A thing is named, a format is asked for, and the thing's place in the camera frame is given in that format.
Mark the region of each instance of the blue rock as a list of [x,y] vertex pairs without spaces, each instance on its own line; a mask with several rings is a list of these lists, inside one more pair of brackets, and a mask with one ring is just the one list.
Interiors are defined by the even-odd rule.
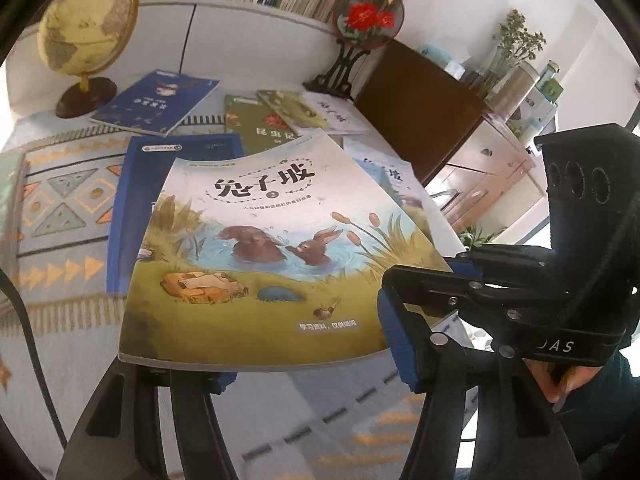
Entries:
[[270,285],[261,288],[256,295],[262,301],[304,301],[305,298],[300,297],[290,288],[279,285]]

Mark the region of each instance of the rabbit ear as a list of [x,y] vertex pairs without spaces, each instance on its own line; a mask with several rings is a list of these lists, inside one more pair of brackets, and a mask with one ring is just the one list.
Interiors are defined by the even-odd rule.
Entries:
[[334,231],[334,229],[335,227],[318,231],[314,235],[314,240],[320,242],[321,244],[327,245],[329,242],[334,241],[342,233],[342,229],[338,229],[337,231]]

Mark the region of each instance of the circular hole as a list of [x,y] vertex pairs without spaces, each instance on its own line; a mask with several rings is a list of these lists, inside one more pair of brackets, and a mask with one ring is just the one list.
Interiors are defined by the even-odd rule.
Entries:
[[609,177],[602,168],[596,168],[591,172],[591,180],[596,202],[604,204],[609,200]]
[[562,174],[560,170],[558,170],[558,166],[553,162],[551,166],[549,166],[549,179],[551,179],[551,185],[553,187],[560,186],[560,182],[562,180]]
[[564,170],[564,176],[569,181],[571,192],[578,198],[584,195],[584,173],[576,162],[568,162]]

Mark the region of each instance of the publisher logo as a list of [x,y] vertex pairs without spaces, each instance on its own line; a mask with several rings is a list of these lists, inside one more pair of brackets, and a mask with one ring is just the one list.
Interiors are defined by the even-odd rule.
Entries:
[[182,149],[180,144],[156,144],[142,146],[143,152],[179,152]]

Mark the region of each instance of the black cable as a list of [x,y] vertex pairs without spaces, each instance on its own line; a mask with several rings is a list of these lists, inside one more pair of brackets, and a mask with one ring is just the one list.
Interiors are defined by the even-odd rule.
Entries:
[[42,366],[40,365],[40,358],[38,357],[36,341],[33,338],[33,330],[31,330],[31,323],[27,314],[27,308],[24,306],[24,302],[22,301],[20,294],[14,287],[14,284],[2,269],[0,269],[0,290],[2,290],[9,301],[11,301],[12,305],[14,306],[15,313],[18,315],[20,325],[22,326],[22,331],[24,332],[24,339],[27,343],[27,350],[29,351],[29,358],[31,359],[33,372],[36,374],[36,380],[38,381],[38,386],[40,387],[42,397],[44,398],[44,403],[47,406],[47,411],[49,412],[49,416],[51,417],[51,421],[53,422],[53,427],[56,429],[56,433],[58,434],[60,444],[62,444],[62,447],[64,449],[66,447],[65,432],[62,430],[62,424],[60,424],[60,419],[58,418],[58,414],[56,413],[56,408],[53,405],[53,400],[51,400],[51,394],[49,393],[49,388],[47,387],[47,381],[45,380],[44,374],[42,373]]

